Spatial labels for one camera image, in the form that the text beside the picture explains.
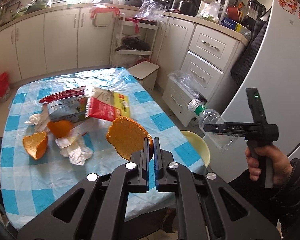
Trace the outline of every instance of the plastic water bottle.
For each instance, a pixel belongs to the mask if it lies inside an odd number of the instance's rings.
[[[221,117],[220,114],[218,114],[217,111],[213,109],[207,109],[204,106],[204,103],[198,99],[193,99],[189,103],[188,109],[198,116],[199,128],[213,141],[220,152],[224,152],[226,149],[228,149],[228,147],[239,137],[237,134],[205,132],[203,130],[205,124],[223,124],[226,121]]]

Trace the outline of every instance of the kitchen cabinet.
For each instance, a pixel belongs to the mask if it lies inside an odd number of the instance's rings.
[[[80,9],[65,9],[44,16],[44,50],[48,73],[77,67]]]
[[[78,67],[109,65],[114,20],[106,27],[95,27],[89,13],[82,8],[78,29]]]
[[[186,127],[194,114],[188,110],[188,104],[194,97],[174,79],[169,78],[162,99],[170,107],[176,117]]]
[[[168,74],[181,69],[193,30],[192,22],[169,19],[157,60],[157,65],[160,66],[157,83],[162,89],[167,85]]]
[[[0,31],[0,74],[7,72],[10,83],[21,81],[16,51],[15,30],[16,25],[14,24]]]
[[[222,71],[190,51],[187,53],[181,70],[193,78],[192,85],[206,100],[211,99],[224,76]]]
[[[198,25],[189,50],[226,72],[239,43],[228,35]]]
[[[16,23],[16,46],[22,79],[47,73],[43,23],[44,14]]]
[[[162,46],[164,34],[169,22],[169,17],[160,15],[157,19],[158,21],[158,31],[155,37],[155,42],[153,46],[153,52],[151,55],[151,63],[157,64],[159,52]]]

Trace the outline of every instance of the orange peel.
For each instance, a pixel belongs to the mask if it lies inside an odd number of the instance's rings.
[[[35,160],[39,160],[47,150],[48,134],[46,132],[38,132],[24,136],[22,143],[26,152]]]
[[[73,128],[73,124],[68,120],[48,122],[47,126],[57,139],[66,137]]]
[[[133,152],[143,149],[144,138],[149,139],[150,149],[153,149],[153,140],[150,134],[131,118],[120,116],[109,127],[106,138],[124,159],[130,160]]]

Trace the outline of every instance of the green bottle cap label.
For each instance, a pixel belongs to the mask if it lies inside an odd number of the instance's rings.
[[[200,105],[195,109],[194,113],[199,116],[205,109],[207,108],[204,105]]]

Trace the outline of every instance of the hand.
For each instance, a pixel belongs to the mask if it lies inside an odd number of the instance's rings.
[[[273,183],[277,186],[283,185],[288,180],[292,172],[292,166],[288,160],[288,157],[274,145],[255,148],[255,151],[260,156],[267,156],[272,159],[272,166],[274,169]],[[245,154],[247,157],[250,179],[257,181],[259,179],[259,175],[261,174],[261,170],[258,168],[259,162],[257,159],[251,157],[249,148],[246,149]]]

